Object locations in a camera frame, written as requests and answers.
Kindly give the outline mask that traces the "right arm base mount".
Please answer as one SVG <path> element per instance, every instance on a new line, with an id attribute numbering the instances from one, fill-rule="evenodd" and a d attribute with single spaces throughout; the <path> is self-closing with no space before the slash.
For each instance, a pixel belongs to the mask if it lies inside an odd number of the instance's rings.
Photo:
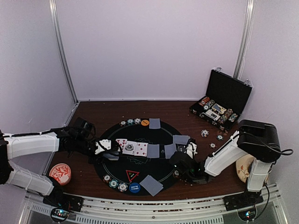
<path id="1" fill-rule="evenodd" d="M 261 191 L 244 191 L 239 194 L 223 198 L 226 211 L 237 210 L 238 216 L 243 221 L 252 221 L 257 216 L 257 203 L 263 202 Z"/>

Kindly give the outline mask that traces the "nine of hearts card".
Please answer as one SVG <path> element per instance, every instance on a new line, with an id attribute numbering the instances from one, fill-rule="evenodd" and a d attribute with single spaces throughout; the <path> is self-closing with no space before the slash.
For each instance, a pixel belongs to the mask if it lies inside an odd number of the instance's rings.
<path id="1" fill-rule="evenodd" d="M 121 149 L 123 150 L 127 143 L 127 139 L 116 139 L 116 142 L 120 145 Z"/>

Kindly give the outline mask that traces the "card dealt to big blind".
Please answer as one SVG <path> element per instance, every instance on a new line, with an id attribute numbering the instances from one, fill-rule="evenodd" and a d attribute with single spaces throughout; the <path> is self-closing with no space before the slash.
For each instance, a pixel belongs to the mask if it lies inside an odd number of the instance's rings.
<path id="1" fill-rule="evenodd" d="M 149 129 L 160 129 L 161 128 L 161 123 L 160 119 L 149 119 Z"/>

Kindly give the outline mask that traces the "clear round dealer button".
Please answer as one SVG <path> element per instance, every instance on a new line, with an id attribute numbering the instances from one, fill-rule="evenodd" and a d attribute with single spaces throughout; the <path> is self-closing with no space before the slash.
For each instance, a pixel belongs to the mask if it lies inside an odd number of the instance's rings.
<path id="1" fill-rule="evenodd" d="M 186 145 L 177 144 L 177 151 L 185 153 L 185 151 L 186 151 Z"/>

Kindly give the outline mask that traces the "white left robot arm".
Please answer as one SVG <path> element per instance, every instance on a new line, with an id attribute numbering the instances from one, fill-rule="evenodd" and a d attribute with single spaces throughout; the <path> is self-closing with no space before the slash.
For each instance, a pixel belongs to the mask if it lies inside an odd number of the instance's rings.
<path id="1" fill-rule="evenodd" d="M 38 175 L 26 170 L 11 160 L 15 157 L 42 152 L 79 152 L 96 160 L 104 155 L 118 158 L 120 145 L 114 140 L 99 140 L 92 132 L 71 128 L 51 129 L 45 132 L 28 134 L 0 135 L 0 183 L 12 184 L 36 191 L 57 207 L 67 203 L 60 184 L 52 177 Z"/>

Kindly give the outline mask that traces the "blue small blind button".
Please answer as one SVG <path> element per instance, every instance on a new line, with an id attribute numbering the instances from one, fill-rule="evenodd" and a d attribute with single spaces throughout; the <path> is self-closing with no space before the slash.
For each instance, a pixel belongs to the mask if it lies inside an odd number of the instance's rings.
<path id="1" fill-rule="evenodd" d="M 138 193 L 140 190 L 141 190 L 141 186 L 140 186 L 139 183 L 134 182 L 134 183 L 131 183 L 130 186 L 129 186 L 129 191 L 130 191 L 131 193 L 136 194 L 136 193 Z"/>

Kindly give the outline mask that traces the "blue patterned card deck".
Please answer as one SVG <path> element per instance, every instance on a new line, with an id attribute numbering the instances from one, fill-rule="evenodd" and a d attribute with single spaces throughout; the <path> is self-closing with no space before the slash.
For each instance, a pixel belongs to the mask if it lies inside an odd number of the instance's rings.
<path id="1" fill-rule="evenodd" d="M 118 161 L 120 154 L 119 152 L 114 152 L 114 153 L 104 153 L 103 157 L 110 160 L 110 161 Z"/>

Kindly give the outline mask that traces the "red triangular all-in marker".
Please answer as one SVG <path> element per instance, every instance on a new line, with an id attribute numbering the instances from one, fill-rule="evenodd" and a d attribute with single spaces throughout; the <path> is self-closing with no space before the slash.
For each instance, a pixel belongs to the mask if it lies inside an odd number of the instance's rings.
<path id="1" fill-rule="evenodd" d="M 138 171 L 126 170 L 128 181 L 131 183 L 139 174 Z"/>

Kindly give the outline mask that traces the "yellow big blind button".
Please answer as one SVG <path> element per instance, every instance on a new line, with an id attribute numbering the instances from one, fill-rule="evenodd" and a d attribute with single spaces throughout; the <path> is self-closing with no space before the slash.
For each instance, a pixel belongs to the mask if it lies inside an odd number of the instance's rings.
<path id="1" fill-rule="evenodd" d="M 150 124 L 150 121 L 147 120 L 147 119 L 143 119 L 143 120 L 141 121 L 141 125 L 142 125 L 142 126 L 148 126 L 149 124 Z"/>

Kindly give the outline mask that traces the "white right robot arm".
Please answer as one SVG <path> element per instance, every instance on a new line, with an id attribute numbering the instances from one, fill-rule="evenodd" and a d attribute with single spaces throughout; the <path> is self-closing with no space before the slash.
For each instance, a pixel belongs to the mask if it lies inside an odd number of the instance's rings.
<path id="1" fill-rule="evenodd" d="M 206 184 L 247 154 L 255 159 L 247 180 L 247 190 L 240 194 L 239 201 L 249 206 L 257 199 L 257 192 L 263 187 L 272 163 L 281 155 L 277 129 L 273 124 L 244 119 L 229 140 L 204 161 L 196 162 L 187 153 L 176 151 L 170 163 L 188 182 Z"/>

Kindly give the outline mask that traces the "card dealt to dealer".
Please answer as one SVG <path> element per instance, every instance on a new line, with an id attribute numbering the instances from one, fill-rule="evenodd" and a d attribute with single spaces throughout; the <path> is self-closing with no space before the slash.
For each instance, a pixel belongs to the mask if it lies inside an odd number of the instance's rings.
<path id="1" fill-rule="evenodd" d="M 173 143 L 180 145 L 187 145 L 190 136 L 188 135 L 173 135 Z"/>

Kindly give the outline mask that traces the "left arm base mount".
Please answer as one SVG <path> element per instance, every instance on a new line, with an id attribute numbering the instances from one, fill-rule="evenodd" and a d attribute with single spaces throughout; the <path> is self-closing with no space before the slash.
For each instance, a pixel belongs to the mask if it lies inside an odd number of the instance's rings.
<path id="1" fill-rule="evenodd" d="M 50 218 L 56 222 L 64 222 L 71 212 L 80 212 L 84 199 L 79 196 L 65 194 L 61 186 L 55 186 L 48 196 L 43 197 L 43 203 L 54 206 L 50 212 Z"/>

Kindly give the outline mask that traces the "ace of spades card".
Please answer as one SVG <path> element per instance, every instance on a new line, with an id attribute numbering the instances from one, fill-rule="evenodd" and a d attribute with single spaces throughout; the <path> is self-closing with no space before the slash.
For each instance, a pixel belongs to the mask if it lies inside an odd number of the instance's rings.
<path id="1" fill-rule="evenodd" d="M 135 149 L 137 146 L 137 142 L 134 141 L 127 141 L 126 144 L 124 145 L 124 148 L 122 150 L 123 154 L 129 154 L 129 155 L 134 155 L 135 154 Z"/>

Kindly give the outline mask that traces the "card dealt to small blind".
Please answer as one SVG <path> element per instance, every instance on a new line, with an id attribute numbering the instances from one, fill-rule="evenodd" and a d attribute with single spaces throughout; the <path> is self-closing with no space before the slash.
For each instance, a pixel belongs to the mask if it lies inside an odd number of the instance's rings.
<path id="1" fill-rule="evenodd" d="M 164 189 L 163 184 L 154 179 L 152 176 L 147 175 L 141 182 L 140 185 L 145 188 L 151 196 L 157 195 Z"/>

